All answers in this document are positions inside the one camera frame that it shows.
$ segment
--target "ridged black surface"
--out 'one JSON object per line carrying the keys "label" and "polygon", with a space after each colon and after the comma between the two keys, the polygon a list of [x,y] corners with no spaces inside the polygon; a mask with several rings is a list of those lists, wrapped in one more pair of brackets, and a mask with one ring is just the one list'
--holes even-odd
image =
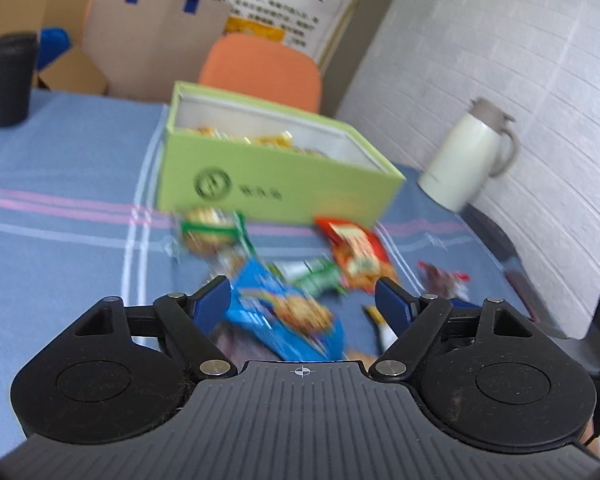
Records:
{"label": "ridged black surface", "polygon": [[433,426],[404,386],[371,381],[355,363],[305,366],[301,376],[296,364],[252,362],[201,383],[147,434],[104,446],[34,436],[4,462],[32,480],[576,480],[599,464],[573,446],[477,450]]}

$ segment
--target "white thermos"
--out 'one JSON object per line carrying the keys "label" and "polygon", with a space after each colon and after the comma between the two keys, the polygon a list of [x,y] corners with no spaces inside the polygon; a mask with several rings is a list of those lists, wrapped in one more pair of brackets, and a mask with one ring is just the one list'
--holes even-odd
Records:
{"label": "white thermos", "polygon": [[[442,207],[460,211],[489,177],[501,176],[515,162],[520,141],[508,121],[515,119],[487,99],[474,101],[420,176],[422,190]],[[502,136],[511,140],[506,157]]]}

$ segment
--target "box logo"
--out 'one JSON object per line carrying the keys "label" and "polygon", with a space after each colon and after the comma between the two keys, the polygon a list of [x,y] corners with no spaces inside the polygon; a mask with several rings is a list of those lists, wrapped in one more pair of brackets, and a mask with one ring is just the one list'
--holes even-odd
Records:
{"label": "box logo", "polygon": [[196,175],[196,193],[204,200],[221,200],[231,191],[231,179],[220,168],[206,168]]}

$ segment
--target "thermos handle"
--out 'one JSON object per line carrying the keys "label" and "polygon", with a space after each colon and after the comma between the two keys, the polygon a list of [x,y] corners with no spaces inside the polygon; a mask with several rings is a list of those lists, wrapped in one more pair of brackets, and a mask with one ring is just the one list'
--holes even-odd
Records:
{"label": "thermos handle", "polygon": [[511,153],[507,160],[501,161],[499,164],[494,164],[489,172],[489,176],[496,178],[502,176],[513,165],[520,154],[520,139],[518,136],[509,130],[506,126],[502,129],[502,133],[511,139]]}

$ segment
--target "open gift box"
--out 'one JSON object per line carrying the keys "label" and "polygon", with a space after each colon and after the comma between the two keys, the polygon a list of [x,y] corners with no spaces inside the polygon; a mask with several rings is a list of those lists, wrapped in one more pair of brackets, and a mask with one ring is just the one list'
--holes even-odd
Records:
{"label": "open gift box", "polygon": [[[294,146],[325,156],[205,137],[288,131]],[[312,223],[316,216],[371,226],[391,203],[403,175],[352,126],[317,114],[191,83],[174,87],[157,206],[239,210],[261,221]]]}

